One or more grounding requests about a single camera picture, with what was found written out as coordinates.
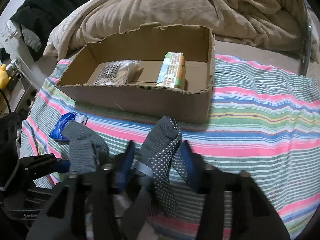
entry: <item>blue and white package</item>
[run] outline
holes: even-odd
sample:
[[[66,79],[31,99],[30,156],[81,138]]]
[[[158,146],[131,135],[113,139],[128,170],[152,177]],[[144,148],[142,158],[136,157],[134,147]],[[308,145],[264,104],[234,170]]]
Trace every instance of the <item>blue and white package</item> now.
[[[73,113],[73,112],[63,114],[59,118],[54,128],[52,129],[51,133],[49,134],[49,137],[55,141],[69,141],[66,137],[64,137],[61,134],[63,129],[66,127],[66,125],[70,121],[76,121],[85,125],[87,123],[87,120],[88,120],[88,117],[82,114]]]

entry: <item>brown blanket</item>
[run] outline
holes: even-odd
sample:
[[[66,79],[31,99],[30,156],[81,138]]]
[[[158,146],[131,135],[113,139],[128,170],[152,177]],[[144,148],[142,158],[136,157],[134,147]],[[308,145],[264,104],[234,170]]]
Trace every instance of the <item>brown blanket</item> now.
[[[69,23],[58,59],[66,57],[68,48],[147,22],[204,25],[220,40],[300,53],[308,13],[303,0],[91,0]],[[313,45],[311,56],[317,61],[318,48]]]

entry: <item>black jacket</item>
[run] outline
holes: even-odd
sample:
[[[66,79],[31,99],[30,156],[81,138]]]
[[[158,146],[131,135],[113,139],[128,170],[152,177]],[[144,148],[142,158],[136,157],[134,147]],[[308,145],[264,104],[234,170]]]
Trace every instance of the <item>black jacket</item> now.
[[[28,49],[34,61],[41,58],[51,31],[71,12],[89,0],[25,0],[10,18],[33,31],[41,41],[41,49]]]

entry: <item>clear plastic bag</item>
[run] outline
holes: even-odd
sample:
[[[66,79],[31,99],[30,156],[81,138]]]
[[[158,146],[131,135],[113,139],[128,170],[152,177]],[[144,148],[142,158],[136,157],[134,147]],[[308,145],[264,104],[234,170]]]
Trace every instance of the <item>clear plastic bag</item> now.
[[[132,76],[141,71],[140,61],[123,60],[111,61],[100,71],[94,85],[125,85],[131,82]]]

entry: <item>striped tablecloth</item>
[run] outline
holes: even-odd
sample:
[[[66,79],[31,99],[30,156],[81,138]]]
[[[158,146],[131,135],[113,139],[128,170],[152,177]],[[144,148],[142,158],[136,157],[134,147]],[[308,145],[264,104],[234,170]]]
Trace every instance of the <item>striped tablecloth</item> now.
[[[49,138],[58,118],[76,111],[108,144],[124,151],[129,140],[140,147],[158,118],[77,103],[54,87],[70,62],[61,60],[47,78],[23,122],[20,157],[54,153],[68,158],[68,145]],[[216,55],[210,118],[203,125],[181,123],[194,152],[222,171],[248,171],[271,201],[291,238],[305,227],[320,203],[320,95],[315,80],[253,61]],[[51,187],[58,174],[37,180]],[[194,239],[204,198],[171,170],[179,217],[150,218],[160,238]],[[231,197],[226,193],[225,237],[230,234]]]

